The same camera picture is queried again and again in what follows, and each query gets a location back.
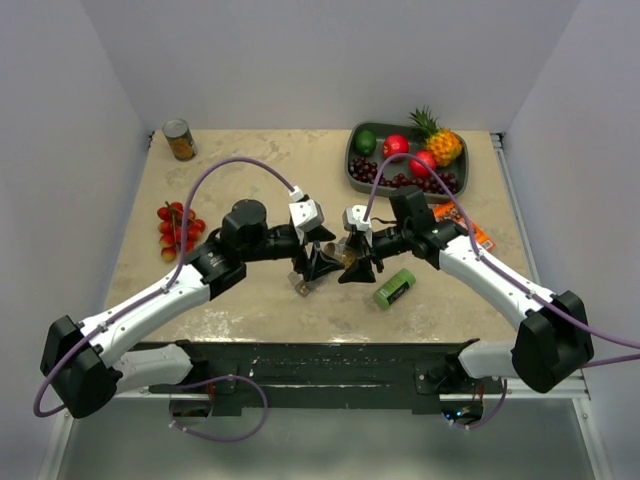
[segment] apple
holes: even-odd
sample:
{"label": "apple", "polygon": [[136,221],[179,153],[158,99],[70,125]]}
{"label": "apple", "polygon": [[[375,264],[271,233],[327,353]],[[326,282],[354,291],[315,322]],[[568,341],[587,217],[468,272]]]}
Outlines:
{"label": "apple", "polygon": [[[402,135],[389,135],[384,143],[382,144],[382,156],[384,158],[389,158],[391,155],[395,155],[396,153],[408,153],[409,152],[409,141],[403,137]],[[403,160],[402,157],[394,160],[394,163],[401,162]]]}
{"label": "apple", "polygon": [[[425,162],[427,165],[429,165],[435,171],[437,163],[436,159],[433,158],[433,155],[431,155],[426,150],[420,150],[419,152],[414,153],[414,155]],[[411,173],[413,173],[416,177],[424,178],[431,175],[429,170],[427,170],[422,164],[420,164],[420,162],[418,162],[414,158],[409,160],[409,170],[411,170]]]}

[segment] tin can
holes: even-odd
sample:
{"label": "tin can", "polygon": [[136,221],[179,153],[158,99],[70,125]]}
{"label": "tin can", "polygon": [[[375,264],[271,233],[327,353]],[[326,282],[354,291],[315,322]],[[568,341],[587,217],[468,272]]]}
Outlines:
{"label": "tin can", "polygon": [[165,123],[162,126],[162,133],[169,142],[171,152],[176,159],[186,162],[198,153],[198,147],[193,141],[189,125],[181,118],[175,118]]}

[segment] pineapple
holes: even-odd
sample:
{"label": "pineapple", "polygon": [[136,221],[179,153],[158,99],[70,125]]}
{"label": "pineapple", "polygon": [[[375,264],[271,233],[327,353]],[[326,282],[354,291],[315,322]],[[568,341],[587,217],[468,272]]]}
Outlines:
{"label": "pineapple", "polygon": [[414,130],[425,140],[424,149],[431,153],[439,167],[446,167],[462,153],[462,142],[447,128],[438,126],[438,119],[429,107],[411,113]]}

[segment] table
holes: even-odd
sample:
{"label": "table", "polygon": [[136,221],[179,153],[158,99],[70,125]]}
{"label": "table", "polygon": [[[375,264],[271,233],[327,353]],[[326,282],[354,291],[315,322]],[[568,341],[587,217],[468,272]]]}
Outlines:
{"label": "table", "polygon": [[[195,130],[199,149],[178,162],[161,132],[151,143],[138,194],[108,296],[114,306],[157,281],[171,265],[160,258],[156,210],[165,201],[182,201],[209,165],[234,155],[258,158],[318,201],[325,226],[346,234],[342,212],[366,204],[367,196],[349,186],[344,173],[348,130]],[[527,275],[521,239],[512,216],[501,171],[488,132],[459,131],[467,144],[469,182],[460,202],[497,244],[493,253]],[[207,233],[242,198],[267,207],[269,225],[288,221],[288,194],[280,182],[251,165],[232,164],[214,172],[196,194],[192,208],[208,224]],[[388,200],[377,198],[373,215],[393,218]],[[148,340],[264,342],[460,342],[473,337],[515,337],[507,322],[471,289],[410,254],[385,260],[377,284],[339,285],[339,272],[308,297],[289,283],[291,262],[247,266],[247,278],[213,302],[194,308],[156,330]],[[388,310],[372,293],[400,268],[410,269],[416,285]]]}

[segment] can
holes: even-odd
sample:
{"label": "can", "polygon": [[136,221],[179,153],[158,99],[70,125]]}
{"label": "can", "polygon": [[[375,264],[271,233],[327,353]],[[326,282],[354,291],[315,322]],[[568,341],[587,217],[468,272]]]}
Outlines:
{"label": "can", "polygon": [[403,268],[373,293],[373,299],[382,309],[387,309],[416,283],[416,277]]}
{"label": "can", "polygon": [[193,141],[189,125],[181,118],[175,118],[165,123],[162,126],[162,133],[169,142],[171,152],[176,159],[186,162],[198,153],[198,147]]}

